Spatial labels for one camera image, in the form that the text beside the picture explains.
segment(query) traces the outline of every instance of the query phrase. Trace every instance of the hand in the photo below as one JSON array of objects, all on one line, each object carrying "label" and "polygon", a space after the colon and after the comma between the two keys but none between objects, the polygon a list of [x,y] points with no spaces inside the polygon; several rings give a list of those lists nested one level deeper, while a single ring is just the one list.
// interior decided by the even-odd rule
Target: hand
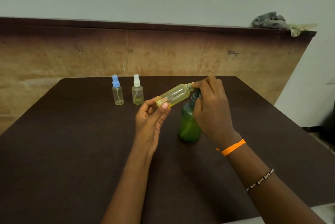
[{"label": "hand", "polygon": [[202,98],[195,102],[194,118],[203,133],[212,139],[220,150],[240,141],[241,136],[232,125],[228,99],[222,81],[216,79],[215,76],[209,76],[193,83],[193,86],[201,89]]},{"label": "hand", "polygon": [[168,108],[168,103],[163,103],[158,108],[155,102],[156,98],[145,101],[135,117],[136,135],[134,145],[145,148],[151,156],[157,148],[161,126],[171,111],[171,108]]}]

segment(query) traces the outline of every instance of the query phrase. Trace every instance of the beaded bracelet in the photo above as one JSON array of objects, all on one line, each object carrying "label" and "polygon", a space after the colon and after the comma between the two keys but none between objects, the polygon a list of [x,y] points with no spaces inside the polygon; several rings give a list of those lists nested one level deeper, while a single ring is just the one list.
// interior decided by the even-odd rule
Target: beaded bracelet
[{"label": "beaded bracelet", "polygon": [[258,186],[262,181],[264,181],[266,178],[268,178],[272,173],[274,172],[274,169],[272,168],[269,173],[267,173],[265,176],[263,176],[258,182],[254,183],[253,185],[250,185],[249,187],[246,187],[244,190],[248,192],[249,189],[252,189],[256,185]]}]

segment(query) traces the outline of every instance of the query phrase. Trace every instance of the pump dispenser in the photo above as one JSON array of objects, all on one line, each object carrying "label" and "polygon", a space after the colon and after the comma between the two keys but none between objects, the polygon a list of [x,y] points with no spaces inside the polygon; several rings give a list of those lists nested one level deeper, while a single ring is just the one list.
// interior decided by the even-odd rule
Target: pump dispenser
[{"label": "pump dispenser", "polygon": [[134,86],[131,88],[133,93],[133,103],[140,105],[144,102],[143,86],[140,83],[140,75],[134,74]]},{"label": "pump dispenser", "polygon": [[179,136],[187,142],[195,142],[199,140],[201,129],[193,116],[195,101],[201,98],[200,89],[196,89],[191,100],[182,107],[182,119],[180,123]]},{"label": "pump dispenser", "polygon": [[180,84],[161,96],[157,97],[156,104],[159,107],[163,103],[167,102],[169,107],[181,102],[182,100],[188,98],[190,96],[190,92],[193,91],[194,88],[192,83],[188,84]]},{"label": "pump dispenser", "polygon": [[122,94],[122,87],[120,86],[118,75],[112,75],[112,79],[113,79],[112,91],[113,91],[115,105],[119,106],[119,105],[122,105],[124,103],[123,94]]}]

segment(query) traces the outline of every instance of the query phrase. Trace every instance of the fingernail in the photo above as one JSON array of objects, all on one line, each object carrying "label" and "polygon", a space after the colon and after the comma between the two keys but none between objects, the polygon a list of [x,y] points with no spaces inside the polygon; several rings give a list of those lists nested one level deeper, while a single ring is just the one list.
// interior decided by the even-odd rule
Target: fingernail
[{"label": "fingernail", "polygon": [[164,108],[164,109],[167,109],[168,106],[169,106],[169,104],[168,104],[167,102],[164,102],[164,103],[162,104],[162,108]]}]

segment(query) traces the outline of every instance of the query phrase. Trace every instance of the dark brown table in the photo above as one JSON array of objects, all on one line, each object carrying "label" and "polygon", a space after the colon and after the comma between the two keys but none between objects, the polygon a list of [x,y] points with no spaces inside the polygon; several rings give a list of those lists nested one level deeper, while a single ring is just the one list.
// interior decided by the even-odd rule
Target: dark brown table
[{"label": "dark brown table", "polygon": [[[203,76],[141,77],[146,99]],[[220,76],[235,129],[309,206],[335,202],[333,156],[234,76]],[[61,80],[0,136],[0,223],[98,223],[134,137],[132,77]],[[152,159],[143,223],[224,223],[258,216],[228,161],[205,136],[178,136],[172,108]]]}]

